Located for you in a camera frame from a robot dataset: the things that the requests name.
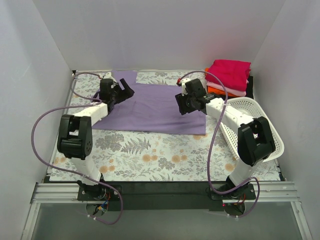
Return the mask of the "purple t shirt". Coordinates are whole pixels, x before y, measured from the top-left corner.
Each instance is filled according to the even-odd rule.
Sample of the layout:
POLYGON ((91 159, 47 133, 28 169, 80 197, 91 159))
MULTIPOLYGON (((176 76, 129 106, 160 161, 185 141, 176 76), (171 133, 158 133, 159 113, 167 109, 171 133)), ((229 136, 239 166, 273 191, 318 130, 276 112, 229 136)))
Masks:
POLYGON ((181 115, 175 95, 178 86, 137 83, 135 71, 113 71, 125 79, 134 95, 114 106, 107 117, 92 126, 95 130, 143 131, 174 135, 205 135, 206 115, 200 111, 181 115))

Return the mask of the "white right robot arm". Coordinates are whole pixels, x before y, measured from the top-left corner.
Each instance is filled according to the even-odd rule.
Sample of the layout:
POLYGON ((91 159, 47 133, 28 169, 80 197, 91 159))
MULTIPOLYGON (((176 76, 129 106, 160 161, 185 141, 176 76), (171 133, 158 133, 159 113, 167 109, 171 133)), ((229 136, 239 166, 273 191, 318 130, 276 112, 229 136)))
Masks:
POLYGON ((207 93, 199 79, 179 79, 177 85, 181 93, 175 96, 182 115, 199 111, 217 119, 237 136, 238 163, 227 177, 224 186, 211 191, 218 195, 228 195, 237 199, 245 192, 244 186, 253 179, 253 172, 260 162, 267 159, 276 145, 269 121, 264 116, 254 118, 242 113, 213 93, 207 93))

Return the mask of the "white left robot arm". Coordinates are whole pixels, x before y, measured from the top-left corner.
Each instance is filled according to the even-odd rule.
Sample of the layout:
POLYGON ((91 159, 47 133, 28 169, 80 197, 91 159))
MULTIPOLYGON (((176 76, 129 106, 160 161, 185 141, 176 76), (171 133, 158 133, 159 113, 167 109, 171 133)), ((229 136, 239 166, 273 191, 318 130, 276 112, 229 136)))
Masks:
POLYGON ((90 157, 94 146, 92 126, 107 117, 115 105, 131 98, 134 93, 124 78, 119 82, 111 77, 102 78, 99 91, 89 107, 75 114, 64 114, 60 119, 57 150, 74 164, 81 175, 78 185, 95 200, 103 199, 107 189, 99 183, 104 178, 90 157))

